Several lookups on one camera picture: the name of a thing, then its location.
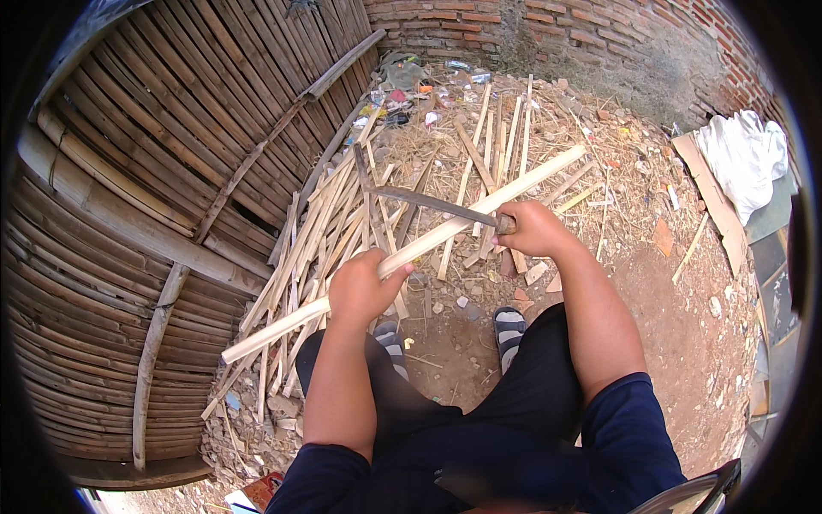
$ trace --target dirt ground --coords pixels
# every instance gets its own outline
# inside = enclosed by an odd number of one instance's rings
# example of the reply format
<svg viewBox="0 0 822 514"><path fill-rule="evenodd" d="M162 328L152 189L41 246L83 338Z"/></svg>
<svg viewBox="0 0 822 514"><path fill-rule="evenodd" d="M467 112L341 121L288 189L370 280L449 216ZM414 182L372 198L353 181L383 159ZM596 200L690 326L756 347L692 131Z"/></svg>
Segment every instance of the dirt ground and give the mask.
<svg viewBox="0 0 822 514"><path fill-rule="evenodd" d="M506 102L503 112L509 126L514 99L526 83L525 79L510 76L494 79L495 99ZM461 88L454 89L449 88L447 98L462 95ZM752 261L743 263L738 276L733 277L716 229L709 221L674 285L671 277L694 238L702 209L687 172L685 176L677 173L675 155L666 136L647 118L620 109L617 100L611 104L613 115L592 115L611 100L580 94L573 86L563 90L557 83L540 81L535 84L534 98L540 109L534 110L529 160L543 162L574 144L584 143L590 151L585 161L597 164L564 191L552 208L559 208L588 188L594 190L564 212L561 219L593 254L601 247L603 269L640 329L649 373L683 473L691 478L713 470L738 456L744 439L749 385L760 337ZM492 102L492 109L497 101ZM574 101L580 103L574 107ZM587 116L583 118L580 112L582 119L574 119L569 115L569 106L577 112L586 107ZM436 148L435 167L425 193L455 201L465 154L450 121L462 114L471 132L478 119L479 103L460 101L448 109L436 110L442 118L433 127L412 121L375 138L376 166L382 171L395 163L397 170L391 183L408 187ZM583 134L583 126L589 134ZM544 198L581 165L572 165L524 196ZM518 169L516 161L511 169ZM610 187L608 197L602 187L605 182ZM681 204L678 210L672 208L668 184L677 192ZM471 178L466 197L475 199L479 189L478 178ZM606 198L613 203L603 225L601 203ZM600 203L589 205L589 201ZM389 203L389 211L394 208L395 204ZM423 234L442 219L441 213L422 209L409 236ZM654 237L658 225L670 231L667 257L654 242L658 240ZM458 405L465 412L478 405L500 377L490 323L493 310L499 305L519 305L532 321L542 310L562 301L562 293L546 293L556 274L549 259L542 261L546 270L531 285L526 285L524 275L505 276L503 254L493 251L486 261L464 266L479 246L479 238L469 232L454 247L446 280L436 278L441 247L414 263L418 272L409 281L406 302L410 317L401 322L400 328L414 341L407 354L441 366L407 359L411 383L425 396L445 405ZM541 266L542 262L529 259L528 268ZM430 317L425 313L426 289L430 290L432 303L442 307L439 313L438 308L433 309ZM463 296L469 301L465 308L457 304ZM712 314L712 297L714 303L718 301L721 313ZM219 499L272 470L285 472L302 439L297 432L280 426L269 425L266 432L252 416L257 369L259 363L247 370L232 389L241 400L240 411L228 409L227 419L218 412L208 421L201 452L216 468L213 487L194 484L182 490L121 493L118 501L128 503L133 498L132 512L158 512L150 510L151 505L162 512L224 512L206 505L210 502L222 506L222 502L206 498ZM294 413L284 419L282 412L272 409L270 417L272 423L282 420L293 428ZM236 435L231 434L229 425ZM242 449L232 449L235 443Z"/></svg>

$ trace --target machete handle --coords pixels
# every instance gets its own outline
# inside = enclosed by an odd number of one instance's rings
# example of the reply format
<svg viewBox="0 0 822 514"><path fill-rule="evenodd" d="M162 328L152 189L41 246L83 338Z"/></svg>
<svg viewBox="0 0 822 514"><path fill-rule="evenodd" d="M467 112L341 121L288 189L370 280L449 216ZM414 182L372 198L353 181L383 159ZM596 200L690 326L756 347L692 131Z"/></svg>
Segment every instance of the machete handle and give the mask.
<svg viewBox="0 0 822 514"><path fill-rule="evenodd" d="M498 214L499 221L496 224L496 233L501 235L511 235L516 233L516 220L507 214Z"/></svg>

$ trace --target sandal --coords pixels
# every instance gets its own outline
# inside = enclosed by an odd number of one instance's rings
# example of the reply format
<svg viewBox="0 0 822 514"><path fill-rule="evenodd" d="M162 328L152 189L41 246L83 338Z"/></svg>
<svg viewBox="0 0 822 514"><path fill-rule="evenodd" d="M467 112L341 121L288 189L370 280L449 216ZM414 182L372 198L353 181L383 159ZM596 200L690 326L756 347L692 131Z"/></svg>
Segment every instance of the sandal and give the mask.
<svg viewBox="0 0 822 514"><path fill-rule="evenodd" d="M409 379L409 372L405 368L405 351L403 348L403 335L397 332L397 322L383 322L374 329L374 339L386 349L391 356L391 363L394 365L399 375L406 381Z"/></svg>
<svg viewBox="0 0 822 514"><path fill-rule="evenodd" d="M520 341L528 323L522 313L513 307L499 307L494 311L494 334L500 350L500 370L506 374L511 361L520 351Z"/></svg>

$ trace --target shirt sleeve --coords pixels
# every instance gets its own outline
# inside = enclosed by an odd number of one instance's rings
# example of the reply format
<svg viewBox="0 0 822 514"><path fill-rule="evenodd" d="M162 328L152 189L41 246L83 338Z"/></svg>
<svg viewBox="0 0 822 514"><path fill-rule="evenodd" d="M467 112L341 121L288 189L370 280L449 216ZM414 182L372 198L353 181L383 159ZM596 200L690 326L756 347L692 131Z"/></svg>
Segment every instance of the shirt sleeve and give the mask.
<svg viewBox="0 0 822 514"><path fill-rule="evenodd" d="M627 512L685 481L647 373L620 378L594 397L582 446L593 512Z"/></svg>
<svg viewBox="0 0 822 514"><path fill-rule="evenodd" d="M370 474L365 457L346 447L307 444L285 474L266 514L327 512Z"/></svg>

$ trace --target white cloth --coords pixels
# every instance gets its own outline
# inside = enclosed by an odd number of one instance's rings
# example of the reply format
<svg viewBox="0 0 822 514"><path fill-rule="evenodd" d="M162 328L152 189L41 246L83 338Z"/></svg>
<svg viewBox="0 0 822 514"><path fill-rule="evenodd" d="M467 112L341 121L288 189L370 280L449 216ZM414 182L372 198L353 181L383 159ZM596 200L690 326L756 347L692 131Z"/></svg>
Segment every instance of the white cloth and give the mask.
<svg viewBox="0 0 822 514"><path fill-rule="evenodd" d="M742 226L750 213L766 206L774 194L772 182L787 173L787 138L776 122L764 130L754 111L733 118L714 116L695 131L696 144L731 199Z"/></svg>

